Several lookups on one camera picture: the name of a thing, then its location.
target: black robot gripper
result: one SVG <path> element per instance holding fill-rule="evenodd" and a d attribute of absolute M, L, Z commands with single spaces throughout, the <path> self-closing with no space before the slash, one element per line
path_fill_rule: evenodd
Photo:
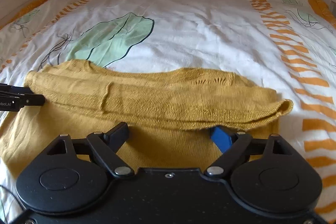
<path fill-rule="evenodd" d="M 230 145 L 204 173 L 135 173 L 116 154 L 129 138 L 124 122 L 85 139 L 60 135 L 20 174 L 16 189 L 26 210 L 13 224 L 326 223 L 314 213 L 319 175 L 281 136 L 214 130 Z"/>

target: screw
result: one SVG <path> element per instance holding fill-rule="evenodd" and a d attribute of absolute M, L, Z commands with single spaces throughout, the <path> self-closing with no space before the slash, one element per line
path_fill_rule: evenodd
<path fill-rule="evenodd" d="M 25 224 L 36 224 L 36 221 L 34 219 L 28 219 Z"/>
<path fill-rule="evenodd" d="M 132 173 L 132 169 L 127 166 L 120 166 L 120 167 L 115 168 L 114 172 L 117 175 L 125 176 L 125 175 L 129 175 L 130 173 Z"/>
<path fill-rule="evenodd" d="M 207 169 L 207 172 L 210 176 L 215 176 L 215 175 L 220 175 L 220 174 L 224 173 L 224 169 L 222 167 L 219 167 L 219 166 L 210 166 Z"/>
<path fill-rule="evenodd" d="M 171 179 L 174 177 L 174 174 L 173 173 L 168 173 L 168 174 L 165 174 L 165 177 L 168 178 L 168 179 Z"/>

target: bed sheet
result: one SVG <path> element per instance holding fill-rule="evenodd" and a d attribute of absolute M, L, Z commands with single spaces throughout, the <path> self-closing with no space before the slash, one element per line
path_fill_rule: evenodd
<path fill-rule="evenodd" d="M 323 179 L 336 219 L 336 20 L 319 0 L 49 0 L 0 31 L 0 81 L 87 59 L 121 72 L 232 71 L 294 102 L 279 133 Z"/>

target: orange striped pattern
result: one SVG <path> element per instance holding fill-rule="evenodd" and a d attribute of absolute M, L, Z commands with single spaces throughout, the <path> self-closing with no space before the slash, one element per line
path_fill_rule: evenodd
<path fill-rule="evenodd" d="M 330 11 L 323 6 L 322 2 L 316 3 L 315 9 L 312 5 L 314 11 L 321 17 L 324 17 L 328 22 L 330 22 L 334 27 L 336 27 L 336 19 L 331 15 Z M 260 13 L 260 17 L 265 27 L 270 30 L 270 38 L 273 40 L 281 51 L 281 60 L 290 69 L 290 71 L 296 72 L 296 75 L 289 72 L 292 79 L 297 80 L 301 85 L 313 85 L 320 86 L 323 88 L 328 88 L 329 83 L 323 79 L 322 73 L 318 71 L 317 65 L 314 64 L 313 59 L 309 56 L 309 50 L 305 47 L 302 38 L 297 34 L 294 29 L 290 26 L 289 20 L 276 11 L 272 10 L 271 5 L 266 0 L 250 0 L 251 6 L 254 10 Z M 302 73 L 314 72 L 321 76 L 319 77 L 306 77 L 301 75 Z M 301 108 L 307 111 L 318 112 L 330 119 L 336 119 L 336 111 L 333 107 L 328 107 L 323 104 L 334 104 L 333 98 L 320 95 L 312 94 L 305 89 L 294 89 L 298 95 L 306 95 L 308 97 L 314 98 L 321 101 L 321 104 L 308 104 L 301 101 Z M 323 119 L 303 119 L 302 121 L 302 131 L 311 130 L 324 130 L 329 132 L 336 132 L 336 126 L 330 124 Z M 317 149 L 323 149 L 326 151 L 336 151 L 336 142 L 331 138 L 325 140 L 311 140 L 304 142 L 304 149 L 306 152 L 314 151 Z M 307 159 L 307 161 L 314 168 L 327 168 L 328 166 L 335 165 L 336 159 L 324 156 L 317 156 Z M 323 178 L 323 187 L 330 187 L 336 185 L 336 175 L 330 175 Z M 330 213 L 336 210 L 336 201 L 328 204 L 323 208 L 316 208 L 316 212 L 319 214 Z"/>
<path fill-rule="evenodd" d="M 62 17 L 66 16 L 68 13 L 70 13 L 71 11 L 87 4 L 88 2 L 90 2 L 91 0 L 79 0 L 77 2 L 71 3 L 69 5 L 67 5 L 66 7 L 64 7 L 61 11 L 58 12 L 58 14 L 49 22 L 47 23 L 39 32 L 36 32 L 34 34 L 32 34 L 32 36 L 26 41 L 29 42 L 37 33 L 40 33 L 42 31 L 44 31 L 46 28 L 50 27 L 51 25 L 55 24 L 58 20 L 60 20 Z M 24 47 L 27 47 L 27 44 L 23 44 L 21 46 L 21 49 Z M 7 64 L 10 64 L 12 62 L 12 60 L 6 60 Z M 2 70 L 6 67 L 6 65 L 2 65 L 1 69 L 0 69 L 0 73 L 2 72 Z"/>

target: yellow sweater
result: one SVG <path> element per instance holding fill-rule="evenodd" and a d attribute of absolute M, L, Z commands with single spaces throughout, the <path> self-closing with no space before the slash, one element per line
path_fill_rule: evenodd
<path fill-rule="evenodd" d="M 58 135 L 85 138 L 119 122 L 130 139 L 118 155 L 135 170 L 204 169 L 221 154 L 207 128 L 255 128 L 267 138 L 293 105 L 232 72 L 200 68 L 134 74 L 71 60 L 29 72 L 25 86 L 47 101 L 9 113 L 0 127 L 0 157 L 15 177 Z"/>

